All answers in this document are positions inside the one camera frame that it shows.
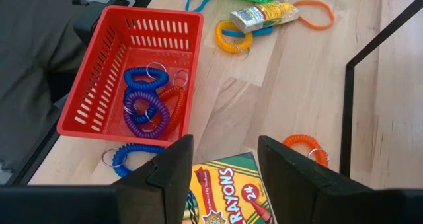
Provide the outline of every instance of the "purple spiral wristband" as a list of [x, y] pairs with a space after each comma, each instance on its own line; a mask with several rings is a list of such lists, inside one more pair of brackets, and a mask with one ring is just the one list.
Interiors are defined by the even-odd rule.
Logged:
[[159, 125], [153, 131], [143, 131], [142, 129], [138, 128], [138, 125], [134, 123], [131, 119], [131, 114], [124, 110], [124, 120], [130, 131], [136, 136], [141, 138], [147, 139], [157, 139], [165, 130], [169, 123], [170, 114], [167, 110], [166, 106], [157, 98], [156, 96], [142, 92], [142, 91], [135, 91], [130, 93], [124, 100], [124, 106], [126, 108], [131, 108], [135, 101], [142, 99], [150, 103], [150, 105], [157, 109], [157, 111], [161, 115], [161, 121]]

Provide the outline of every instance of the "orange rubber band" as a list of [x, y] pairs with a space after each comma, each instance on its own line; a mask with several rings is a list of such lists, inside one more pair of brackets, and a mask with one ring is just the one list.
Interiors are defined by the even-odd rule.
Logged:
[[315, 29], [315, 30], [326, 30], [326, 29], [330, 28], [331, 26], [333, 26], [333, 24], [335, 23], [335, 15], [334, 15], [332, 9], [329, 7], [329, 5], [327, 5], [326, 3], [320, 2], [318, 0], [300, 0], [296, 3], [294, 3], [293, 5], [294, 6], [298, 6], [298, 5], [318, 5], [318, 6], [324, 7], [327, 10], [327, 12], [329, 13], [329, 17], [330, 17], [330, 23], [327, 24], [327, 25], [316, 25], [316, 24], [313, 24], [312, 22], [309, 22], [308, 20], [306, 20], [302, 16], [299, 16], [298, 20], [300, 22], [304, 23], [309, 28], [312, 28], [312, 29]]
[[[165, 135], [168, 135], [173, 132], [178, 127], [179, 123], [182, 121], [182, 115], [185, 109], [187, 95], [186, 91], [183, 88], [178, 87], [172, 87], [159, 93], [159, 98], [162, 102], [166, 102], [176, 96], [178, 97], [178, 101], [176, 102], [171, 118], [169, 119], [169, 124], [167, 125], [163, 133]], [[157, 125], [160, 123], [160, 120], [160, 116], [156, 115], [153, 118], [153, 123]]]
[[319, 142], [317, 142], [316, 139], [314, 139], [313, 137], [309, 135], [290, 135], [282, 143], [289, 148], [292, 148], [298, 143], [304, 143], [311, 150], [318, 149], [315, 151], [316, 162], [318, 162], [320, 165], [323, 165], [324, 167], [328, 167], [329, 157], [322, 150], [322, 147], [319, 145]]

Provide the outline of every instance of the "juice pouch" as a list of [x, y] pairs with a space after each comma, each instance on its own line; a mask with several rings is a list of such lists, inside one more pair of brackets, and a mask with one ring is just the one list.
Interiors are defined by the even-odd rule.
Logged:
[[243, 33], [297, 20], [299, 10], [285, 0], [257, 4], [233, 11], [230, 19]]
[[252, 153], [192, 167], [183, 224], [275, 223]]

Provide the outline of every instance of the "blue rubber band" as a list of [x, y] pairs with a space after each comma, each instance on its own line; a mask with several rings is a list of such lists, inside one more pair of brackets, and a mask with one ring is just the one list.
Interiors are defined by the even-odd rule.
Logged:
[[[254, 32], [252, 32], [252, 36], [265, 36], [265, 35], [269, 35], [273, 32], [273, 26], [268, 27], [268, 28], [263, 28], [260, 30], [255, 30]], [[222, 30], [222, 34], [225, 36], [231, 36], [231, 37], [236, 37], [236, 38], [244, 38], [245, 34], [243, 34], [242, 32], [235, 32], [232, 30]]]
[[[185, 4], [185, 10], [186, 11], [189, 11], [190, 10], [190, 1], [191, 0], [187, 0], [186, 1], [186, 4]], [[203, 10], [204, 9], [204, 7], [206, 6], [206, 4], [208, 3], [208, 1], [210, 1], [210, 0], [203, 0], [202, 2], [201, 2], [201, 4], [200, 4], [200, 6], [198, 6], [196, 9], [194, 9], [193, 11], [194, 12], [200, 12], [201, 10]]]

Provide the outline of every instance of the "red plastic basket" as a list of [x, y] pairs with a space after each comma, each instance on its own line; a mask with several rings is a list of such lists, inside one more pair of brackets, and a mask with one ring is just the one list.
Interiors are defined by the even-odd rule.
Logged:
[[[169, 146], [188, 132], [203, 28], [200, 13], [110, 6], [103, 13], [61, 114], [62, 135]], [[162, 63], [189, 74], [183, 121], [172, 138], [135, 137], [123, 119], [123, 72]]]

